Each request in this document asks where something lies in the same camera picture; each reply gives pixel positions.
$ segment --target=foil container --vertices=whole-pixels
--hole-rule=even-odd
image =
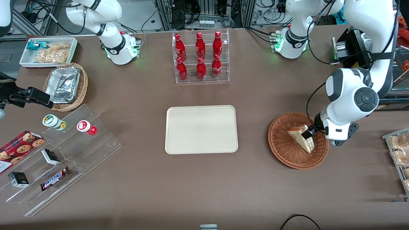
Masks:
[[[70,104],[75,101],[81,71],[75,67],[58,68],[51,72],[45,93],[55,104]]]

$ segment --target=coca-cola bottle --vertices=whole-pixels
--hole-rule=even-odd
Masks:
[[[206,45],[203,41],[203,35],[200,32],[196,34],[196,53],[198,57],[203,58],[203,60],[206,58]]]
[[[211,76],[214,79],[219,79],[222,72],[222,62],[220,61],[220,57],[218,54],[215,54],[213,58],[214,60],[211,63]]]
[[[176,69],[178,70],[178,75],[181,81],[187,81],[187,70],[186,70],[186,66],[184,65],[182,58],[181,57],[177,57],[176,58]]]
[[[176,54],[178,57],[182,58],[182,61],[186,61],[186,49],[184,47],[184,44],[182,40],[180,39],[180,34],[175,34],[175,49],[176,49]]]
[[[203,58],[198,58],[198,65],[196,66],[196,70],[198,72],[198,80],[205,81],[206,80],[206,66],[203,63]]]
[[[216,31],[216,33],[214,33],[214,41],[213,41],[213,57],[215,54],[219,55],[219,58],[222,58],[222,39],[220,38],[222,36],[222,34],[220,33],[220,31]]]

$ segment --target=brown tablecloth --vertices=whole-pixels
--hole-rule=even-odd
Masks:
[[[311,38],[317,56],[332,56],[330,39],[345,27],[318,26]],[[117,152],[32,218],[0,199],[3,229],[278,229],[302,213],[323,229],[404,229],[409,226],[404,190],[381,136],[409,126],[407,112],[375,112],[342,147],[330,147],[317,168],[281,164],[267,143],[279,114],[305,112],[311,92],[336,68],[307,50],[296,60],[271,53],[245,29],[230,30],[230,82],[176,85],[171,33],[148,34],[138,60],[113,64],[96,36],[79,36],[74,62],[89,78],[85,103],[123,144]],[[21,68],[20,87],[42,88],[50,70]],[[312,99],[315,115],[329,103],[324,90]],[[172,106],[233,105],[239,148],[235,153],[168,155],[166,111]],[[64,117],[27,104],[7,106],[0,121],[6,143],[23,130],[42,132],[44,115]],[[313,229],[295,219],[288,229]]]

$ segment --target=red cookie box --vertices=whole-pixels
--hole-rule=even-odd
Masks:
[[[44,139],[33,132],[24,131],[0,148],[0,174],[17,164],[24,156],[44,143]]]

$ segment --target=clear acrylic shelf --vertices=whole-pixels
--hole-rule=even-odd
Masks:
[[[67,122],[66,132],[58,133],[46,130],[43,136],[48,141],[35,152],[29,154],[16,166],[0,175],[0,190],[7,202],[19,203],[25,216],[33,216],[76,181],[99,165],[122,145],[115,136],[108,131],[97,119],[99,114],[86,104],[76,109],[62,120]],[[80,120],[88,120],[98,128],[94,136],[77,131],[76,124]],[[52,150],[60,160],[57,165],[47,164],[41,150]],[[63,168],[67,167],[71,173],[45,191],[40,184],[44,183]],[[11,185],[8,174],[11,171],[25,173],[30,185],[16,188]]]
[[[67,127],[61,131],[49,128],[43,132],[43,137],[48,141],[49,144],[58,146],[64,141],[72,137],[76,132],[78,132],[76,125],[81,120],[87,120],[92,122],[99,117],[99,113],[90,108],[87,104],[83,104],[74,112],[70,113],[68,116],[62,120],[67,123]]]
[[[219,79],[214,79],[211,76],[211,63],[213,62],[213,41],[214,33],[220,31],[221,39],[223,42],[222,45],[222,56],[220,61],[222,63],[222,72]],[[197,78],[196,65],[198,63],[198,56],[196,54],[196,34],[191,34],[191,31],[177,31],[172,34],[172,50],[173,50],[173,65],[175,67],[175,79],[176,83],[209,83],[209,82],[224,82],[230,80],[230,71],[229,71],[229,30],[227,29],[209,29],[201,30],[203,35],[203,41],[206,45],[206,57],[204,64],[206,65],[207,78],[205,81],[199,81]],[[180,34],[181,40],[183,41],[186,49],[186,61],[184,64],[187,69],[188,80],[183,82],[180,80],[178,75],[178,70],[176,69],[176,58],[178,57],[175,49],[175,34]]]

